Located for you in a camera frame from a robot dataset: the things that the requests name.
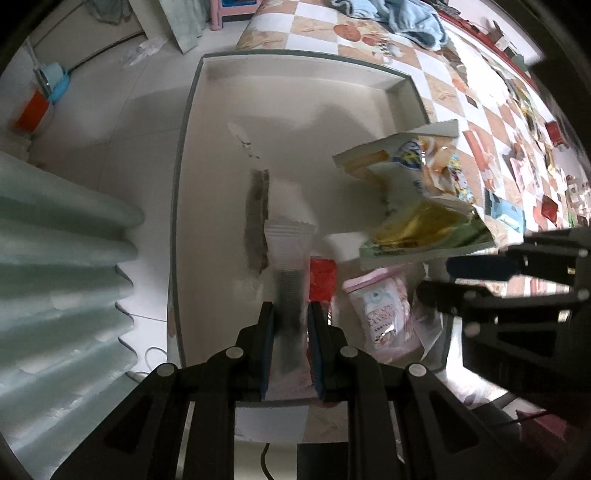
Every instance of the floor tile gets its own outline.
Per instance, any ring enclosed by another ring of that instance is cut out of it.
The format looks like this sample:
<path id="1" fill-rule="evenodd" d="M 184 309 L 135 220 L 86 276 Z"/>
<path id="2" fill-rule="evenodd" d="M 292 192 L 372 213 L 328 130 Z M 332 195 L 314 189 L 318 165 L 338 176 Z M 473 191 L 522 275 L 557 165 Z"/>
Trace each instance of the floor tile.
<path id="1" fill-rule="evenodd" d="M 137 81 L 130 98 L 154 92 L 190 86 L 201 57 L 216 51 L 231 51 L 236 47 L 247 22 L 227 22 L 219 31 L 206 28 L 198 45 L 183 55 L 174 43 L 166 43 L 152 55 Z"/>
<path id="2" fill-rule="evenodd" d="M 120 264 L 134 293 L 119 305 L 133 315 L 166 320 L 170 272 L 170 208 L 180 130 L 115 141 L 109 146 L 100 191 L 142 209 L 145 221 L 128 232 L 138 258 Z"/>
<path id="3" fill-rule="evenodd" d="M 434 59 L 420 50 L 415 50 L 415 53 L 419 63 L 421 64 L 421 69 L 424 72 L 433 75 L 436 79 L 439 79 L 442 82 L 452 85 L 452 76 L 450 75 L 447 69 L 447 64 L 444 61 Z"/>
<path id="4" fill-rule="evenodd" d="M 72 73 L 51 124 L 33 141 L 31 160 L 50 164 L 63 160 L 71 150 L 111 139 L 125 102 L 147 65 L 140 62 L 123 68 L 121 58 L 141 41 L 141 37 L 129 40 Z"/>
<path id="5" fill-rule="evenodd" d="M 138 362 L 131 371 L 150 373 L 159 364 L 166 361 L 166 354 L 159 350 L 166 351 L 166 322 L 132 317 L 134 329 L 121 336 L 121 339 L 138 355 Z"/>
<path id="6" fill-rule="evenodd" d="M 190 85 L 130 98 L 113 132 L 113 140 L 180 128 Z"/>
<path id="7" fill-rule="evenodd" d="M 59 161 L 48 164 L 46 170 L 87 189 L 98 190 L 108 148 L 108 144 L 101 144 L 72 150 Z"/>

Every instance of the red packet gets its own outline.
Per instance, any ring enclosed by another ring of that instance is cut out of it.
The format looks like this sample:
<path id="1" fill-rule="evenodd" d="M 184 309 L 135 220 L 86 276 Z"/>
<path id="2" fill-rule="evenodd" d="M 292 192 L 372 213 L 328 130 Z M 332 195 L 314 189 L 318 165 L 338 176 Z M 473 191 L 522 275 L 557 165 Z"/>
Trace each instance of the red packet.
<path id="1" fill-rule="evenodd" d="M 547 195 L 542 198 L 542 216 L 556 225 L 558 215 L 558 204 Z"/>
<path id="2" fill-rule="evenodd" d="M 310 259 L 310 301 L 319 301 L 324 314 L 330 311 L 330 301 L 336 288 L 336 262 L 326 258 Z"/>

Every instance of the blue cloth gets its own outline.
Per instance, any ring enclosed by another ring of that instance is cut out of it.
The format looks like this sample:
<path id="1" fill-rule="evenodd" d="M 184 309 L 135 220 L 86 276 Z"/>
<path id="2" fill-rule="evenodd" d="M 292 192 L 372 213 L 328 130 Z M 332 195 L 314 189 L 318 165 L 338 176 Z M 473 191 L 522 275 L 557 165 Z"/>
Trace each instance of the blue cloth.
<path id="1" fill-rule="evenodd" d="M 387 23 L 390 30 L 427 50 L 447 43 L 437 11 L 421 0 L 331 0 L 345 15 Z"/>

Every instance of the white plastic bag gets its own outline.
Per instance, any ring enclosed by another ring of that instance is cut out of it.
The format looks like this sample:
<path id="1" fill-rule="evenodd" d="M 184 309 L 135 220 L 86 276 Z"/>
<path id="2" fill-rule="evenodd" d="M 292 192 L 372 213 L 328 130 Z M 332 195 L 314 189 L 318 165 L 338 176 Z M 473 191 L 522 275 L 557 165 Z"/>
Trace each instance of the white plastic bag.
<path id="1" fill-rule="evenodd" d="M 129 50 L 121 63 L 123 64 L 123 68 L 126 69 L 128 67 L 132 67 L 133 65 L 141 62 L 143 59 L 147 57 L 151 57 L 155 53 L 157 53 L 164 44 L 168 41 L 165 37 L 154 37 L 149 40 L 146 40 L 138 45 L 135 50 Z"/>
<path id="2" fill-rule="evenodd" d="M 307 362 L 307 305 L 310 251 L 316 227 L 286 219 L 267 220 L 269 264 L 273 272 L 275 342 L 271 375 L 310 369 Z"/>
<path id="3" fill-rule="evenodd" d="M 443 333 L 442 313 L 423 305 L 417 296 L 413 298 L 413 308 L 411 309 L 411 323 L 418 339 L 421 341 L 425 352 L 422 360 L 425 360 L 427 354 L 433 348 L 433 345 L 439 340 Z"/>

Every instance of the screw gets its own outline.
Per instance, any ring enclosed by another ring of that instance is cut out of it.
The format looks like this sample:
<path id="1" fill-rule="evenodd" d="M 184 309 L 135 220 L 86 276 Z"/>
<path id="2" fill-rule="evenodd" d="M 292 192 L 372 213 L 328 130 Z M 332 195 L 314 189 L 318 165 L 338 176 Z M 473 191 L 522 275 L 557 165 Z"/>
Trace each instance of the screw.
<path id="1" fill-rule="evenodd" d="M 473 338 L 480 333 L 480 323 L 470 322 L 464 327 L 464 335 Z"/>
<path id="2" fill-rule="evenodd" d="M 242 350 L 239 346 L 231 346 L 228 350 L 226 350 L 226 356 L 228 358 L 240 358 L 244 355 L 244 350 Z"/>
<path id="3" fill-rule="evenodd" d="M 587 290 L 586 288 L 581 288 L 578 292 L 577 292 L 577 298 L 580 301 L 585 301 L 589 299 L 589 290 Z"/>
<path id="4" fill-rule="evenodd" d="M 156 373 L 161 377 L 170 377 L 174 373 L 174 365 L 162 364 L 156 369 Z"/>
<path id="5" fill-rule="evenodd" d="M 346 345 L 340 349 L 340 354 L 346 358 L 354 358 L 358 353 L 359 351 L 354 346 Z"/>
<path id="6" fill-rule="evenodd" d="M 421 364 L 412 364 L 408 367 L 408 373 L 414 377 L 423 377 L 427 373 L 427 369 Z"/>

